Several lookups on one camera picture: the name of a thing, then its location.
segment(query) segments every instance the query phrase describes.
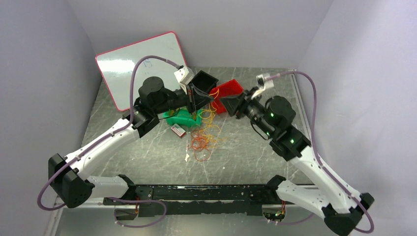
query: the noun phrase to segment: table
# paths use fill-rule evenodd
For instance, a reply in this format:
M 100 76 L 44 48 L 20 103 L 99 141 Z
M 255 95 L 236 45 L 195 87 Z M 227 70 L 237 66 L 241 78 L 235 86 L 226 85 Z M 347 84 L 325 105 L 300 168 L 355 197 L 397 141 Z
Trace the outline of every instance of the table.
M 276 74 L 283 69 L 234 68 L 234 67 L 192 67 L 219 79 L 218 85 L 236 79 L 244 89 L 256 85 L 255 76 L 262 73 Z M 263 94 L 261 103 L 269 97 L 280 95 L 287 98 L 297 116 L 293 125 L 308 134 L 306 119 L 295 79 L 292 75 L 274 81 L 274 88 Z M 91 112 L 83 145 L 89 143 L 110 128 L 119 118 L 104 81 L 100 85 L 97 99 Z M 235 119 L 227 113 L 217 115 L 213 124 L 221 128 L 213 134 L 222 140 L 211 153 L 195 153 L 185 161 L 186 147 L 191 141 L 189 133 L 179 138 L 162 120 L 143 138 L 125 146 L 109 161 L 97 168 L 95 176 L 128 176 L 136 184 L 251 184 L 266 183 L 274 175 L 287 177 L 296 184 L 310 184 L 311 181 L 283 158 L 272 151 L 268 142 L 252 130 L 249 119 Z
M 273 74 L 283 70 L 230 67 L 192 67 L 192 69 L 194 72 L 203 70 L 218 78 L 218 84 L 234 78 L 244 89 L 255 86 L 256 75 Z M 293 125 L 310 137 L 294 76 L 280 78 L 274 82 L 274 85 L 274 89 L 265 92 L 261 102 L 265 102 L 267 98 L 274 95 L 287 98 L 297 113 Z M 83 145 L 105 132 L 120 117 L 121 113 L 116 110 L 106 85 L 102 82 L 91 112 Z M 186 134 L 181 139 L 170 130 L 170 126 L 165 121 L 161 121 L 143 138 L 117 152 L 93 175 L 113 177 L 124 174 L 136 184 L 255 184 L 266 183 L 274 175 L 285 176 L 296 184 L 312 183 L 301 171 L 297 171 L 295 167 L 288 165 L 283 158 L 275 154 L 267 141 L 252 130 L 247 118 L 237 120 L 227 114 L 220 114 L 213 122 L 221 127 L 218 137 L 224 142 L 213 149 L 207 161 L 196 161 L 191 151 L 188 151 L 190 157 L 188 161 L 185 161 L 186 145 L 190 141 L 190 134 Z M 197 157 L 202 158 L 204 154 L 208 153 L 197 153 Z M 298 206 L 290 207 L 288 222 L 298 221 L 309 215 L 307 210 Z M 157 217 L 136 218 L 127 223 L 147 224 Z M 122 228 L 113 222 L 112 209 L 65 208 L 55 235 L 253 236 L 278 233 L 280 235 L 334 235 L 317 216 L 297 226 L 275 226 L 265 223 L 262 216 L 246 216 L 246 214 L 169 215 L 157 225 L 145 229 Z

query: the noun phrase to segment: white enclosure wall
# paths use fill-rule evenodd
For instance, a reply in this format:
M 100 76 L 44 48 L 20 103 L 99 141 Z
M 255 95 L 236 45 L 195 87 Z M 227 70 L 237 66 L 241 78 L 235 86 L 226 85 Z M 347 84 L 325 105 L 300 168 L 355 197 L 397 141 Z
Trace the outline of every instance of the white enclosure wall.
M 332 0 L 68 0 L 96 53 L 166 31 L 193 66 L 295 68 Z
M 375 197 L 377 236 L 417 235 L 416 4 L 335 0 L 298 67 L 316 82 L 319 151 Z M 298 84 L 311 117 L 311 86 Z
M 2 1 L 0 32 L 0 235 L 41 236 L 48 159 L 80 147 L 101 78 L 65 0 Z

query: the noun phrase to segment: whiteboard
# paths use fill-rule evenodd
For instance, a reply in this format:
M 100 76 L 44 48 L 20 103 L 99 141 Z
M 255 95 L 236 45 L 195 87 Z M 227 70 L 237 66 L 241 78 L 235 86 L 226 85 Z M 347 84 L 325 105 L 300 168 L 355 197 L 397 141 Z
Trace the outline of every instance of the whiteboard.
M 96 56 L 101 75 L 119 111 L 129 109 L 129 87 L 133 68 L 142 57 L 148 55 L 160 56 L 179 65 L 186 65 L 174 32 L 157 35 Z M 170 90 L 179 89 L 174 76 L 175 71 L 173 66 L 157 59 L 144 61 L 136 71 L 133 101 L 139 96 L 138 89 L 143 81 L 151 76 L 161 78 L 164 86 Z

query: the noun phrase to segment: red plastic tray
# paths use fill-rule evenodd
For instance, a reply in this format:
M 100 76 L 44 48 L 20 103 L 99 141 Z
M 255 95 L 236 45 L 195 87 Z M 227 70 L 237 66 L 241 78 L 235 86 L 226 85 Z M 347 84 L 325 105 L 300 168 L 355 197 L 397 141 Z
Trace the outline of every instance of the red plastic tray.
M 229 95 L 239 95 L 243 92 L 242 86 L 240 86 L 240 84 L 235 79 L 232 79 L 231 81 L 225 82 L 224 84 L 213 88 L 210 94 L 217 93 L 218 90 L 218 96 L 211 103 L 211 105 L 216 109 L 217 114 L 226 112 L 226 108 L 220 102 L 221 97 Z

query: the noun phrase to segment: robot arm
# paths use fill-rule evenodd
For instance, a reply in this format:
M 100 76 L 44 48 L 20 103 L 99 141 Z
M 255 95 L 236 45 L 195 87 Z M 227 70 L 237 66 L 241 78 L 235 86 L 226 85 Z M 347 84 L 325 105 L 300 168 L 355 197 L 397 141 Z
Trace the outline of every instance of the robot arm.
M 52 188 L 68 208 L 77 207 L 89 198 L 120 198 L 129 188 L 134 188 L 125 176 L 94 177 L 91 174 L 120 148 L 143 137 L 159 124 L 157 114 L 181 107 L 187 107 L 189 113 L 193 113 L 213 100 L 192 84 L 184 86 L 186 91 L 170 91 L 164 88 L 160 78 L 147 78 L 139 88 L 140 97 L 134 104 L 132 122 L 131 112 L 128 111 L 110 129 L 81 149 L 64 158 L 55 154 L 49 159 L 50 179 L 63 165 L 69 164 L 51 182 Z
M 267 136 L 269 145 L 279 156 L 301 170 L 318 190 L 299 187 L 285 178 L 277 184 L 277 195 L 324 219 L 338 235 L 349 234 L 374 202 L 368 193 L 359 193 L 337 175 L 323 160 L 317 160 L 311 142 L 291 125 L 296 113 L 284 97 L 274 96 L 265 106 L 259 103 L 260 94 L 271 88 L 269 75 L 257 77 L 260 87 L 237 96 L 221 98 L 230 116 L 248 117 Z

